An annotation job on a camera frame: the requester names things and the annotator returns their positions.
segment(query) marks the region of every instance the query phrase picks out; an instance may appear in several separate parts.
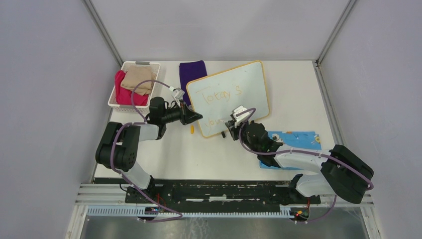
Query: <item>white table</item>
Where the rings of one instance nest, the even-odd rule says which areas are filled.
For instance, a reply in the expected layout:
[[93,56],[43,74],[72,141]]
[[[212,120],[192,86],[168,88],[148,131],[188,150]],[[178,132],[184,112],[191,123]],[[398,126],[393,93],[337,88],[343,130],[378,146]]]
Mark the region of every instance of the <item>white table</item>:
[[[159,80],[179,87],[179,61],[160,62]],[[206,61],[207,73],[216,73],[244,64],[244,61]],[[257,122],[267,131],[315,131],[322,148],[334,147],[317,77],[311,61],[263,61],[271,114]],[[171,101],[168,90],[159,95]],[[112,112],[110,121],[142,121],[138,114]],[[256,155],[245,151],[239,141],[228,135],[202,137],[195,122],[167,124],[161,140],[139,143],[137,162],[154,178],[204,180],[291,180],[300,171],[259,168]],[[98,165],[95,177],[119,177],[111,169]]]

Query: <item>brown towel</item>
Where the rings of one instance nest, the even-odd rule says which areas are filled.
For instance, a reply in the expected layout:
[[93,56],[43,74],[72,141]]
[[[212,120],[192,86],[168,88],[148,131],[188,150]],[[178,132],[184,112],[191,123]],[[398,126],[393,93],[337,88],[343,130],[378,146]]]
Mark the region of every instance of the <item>brown towel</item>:
[[[157,75],[152,72],[150,66],[130,66],[126,72],[126,76],[120,86],[133,91],[135,86],[145,80],[155,80]],[[150,94],[154,82],[145,82],[136,89],[136,93],[140,95]]]

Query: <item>white wall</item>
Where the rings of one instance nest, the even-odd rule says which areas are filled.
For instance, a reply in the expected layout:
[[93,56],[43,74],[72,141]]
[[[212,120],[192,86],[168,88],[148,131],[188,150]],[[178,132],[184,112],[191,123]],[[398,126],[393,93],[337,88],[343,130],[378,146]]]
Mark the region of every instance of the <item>white wall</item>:
[[93,0],[124,60],[315,60],[348,0]]
[[0,11],[0,238],[60,239],[118,66],[80,0],[2,0]]
[[422,1],[361,0],[323,76],[348,147],[375,170],[385,238],[421,238]]

